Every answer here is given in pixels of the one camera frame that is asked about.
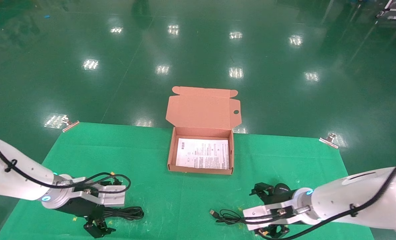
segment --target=cardboard box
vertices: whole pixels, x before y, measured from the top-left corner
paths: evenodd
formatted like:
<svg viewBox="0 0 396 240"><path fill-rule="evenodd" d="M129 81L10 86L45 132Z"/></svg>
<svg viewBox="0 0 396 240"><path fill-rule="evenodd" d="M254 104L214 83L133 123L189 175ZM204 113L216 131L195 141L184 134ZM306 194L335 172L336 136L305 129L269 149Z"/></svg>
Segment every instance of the cardboard box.
<svg viewBox="0 0 396 240"><path fill-rule="evenodd" d="M172 123L168 169L176 172L231 175L234 167L232 129L241 124L241 103L231 99L236 90L173 87L177 96L169 98L166 119ZM176 166L179 138L228 140L229 169Z"/></svg>

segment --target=green floor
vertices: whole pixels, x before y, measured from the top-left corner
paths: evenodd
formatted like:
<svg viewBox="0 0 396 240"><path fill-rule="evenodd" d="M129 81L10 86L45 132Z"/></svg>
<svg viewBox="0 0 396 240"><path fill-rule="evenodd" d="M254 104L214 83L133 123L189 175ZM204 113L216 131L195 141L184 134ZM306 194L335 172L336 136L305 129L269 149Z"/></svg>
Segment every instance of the green floor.
<svg viewBox="0 0 396 240"><path fill-rule="evenodd" d="M171 127L173 86L231 88L237 132L335 132L350 174L392 166L396 21L374 18L385 2L0 0L0 138L42 162L61 133L44 127L50 114ZM0 225L15 203L0 196Z"/></svg>

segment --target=box flap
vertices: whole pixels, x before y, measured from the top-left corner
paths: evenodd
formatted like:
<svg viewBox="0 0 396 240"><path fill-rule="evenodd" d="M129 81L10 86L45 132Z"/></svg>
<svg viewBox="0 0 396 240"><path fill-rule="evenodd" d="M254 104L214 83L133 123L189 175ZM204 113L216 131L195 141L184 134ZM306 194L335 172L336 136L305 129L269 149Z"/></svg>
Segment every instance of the box flap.
<svg viewBox="0 0 396 240"><path fill-rule="evenodd" d="M176 127L233 129L241 124L236 90L173 87L166 119Z"/></svg>

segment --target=metal clip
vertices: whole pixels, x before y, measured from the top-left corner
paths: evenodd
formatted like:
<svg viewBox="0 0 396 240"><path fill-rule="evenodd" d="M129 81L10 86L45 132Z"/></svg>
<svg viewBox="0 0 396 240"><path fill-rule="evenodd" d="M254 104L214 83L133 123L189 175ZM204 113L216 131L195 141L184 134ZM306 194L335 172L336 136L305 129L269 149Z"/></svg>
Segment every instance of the metal clip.
<svg viewBox="0 0 396 240"><path fill-rule="evenodd" d="M76 126L76 125L79 124L79 121L76 121L76 122L72 123L72 122L69 120L68 117L65 117L65 118L63 119L62 122L65 123L66 126L67 126L66 128L64 128L64 129L62 130L62 132L67 132L69 129L71 129L71 128L73 128L74 126Z"/></svg>
<svg viewBox="0 0 396 240"><path fill-rule="evenodd" d="M330 133L327 138L319 138L319 141L323 142L323 143L327 144L328 146L331 146L335 149L338 149L338 146L332 143L332 141L334 140L335 137L336 137L336 135L334 133Z"/></svg>

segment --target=green mat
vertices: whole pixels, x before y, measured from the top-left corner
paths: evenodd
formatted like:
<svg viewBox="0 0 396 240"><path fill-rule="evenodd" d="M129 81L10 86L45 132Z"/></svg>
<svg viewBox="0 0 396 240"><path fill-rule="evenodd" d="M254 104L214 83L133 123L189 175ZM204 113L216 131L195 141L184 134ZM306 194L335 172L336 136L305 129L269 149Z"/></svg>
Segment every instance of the green mat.
<svg viewBox="0 0 396 240"><path fill-rule="evenodd" d="M260 239L245 225L214 222L211 209L261 205L248 196L255 183L283 182L292 189L317 187L347 175L338 150L317 139L235 135L232 176L177 173L167 170L172 129L80 123L61 134L44 161L57 173L75 177L99 172L131 178L125 206L141 206L142 220L108 219L117 231L104 239L236 240ZM0 232L0 240L92 239L85 220L45 209L38 201L21 200ZM291 225L288 236L308 228ZM369 228L330 223L299 238L372 240Z"/></svg>

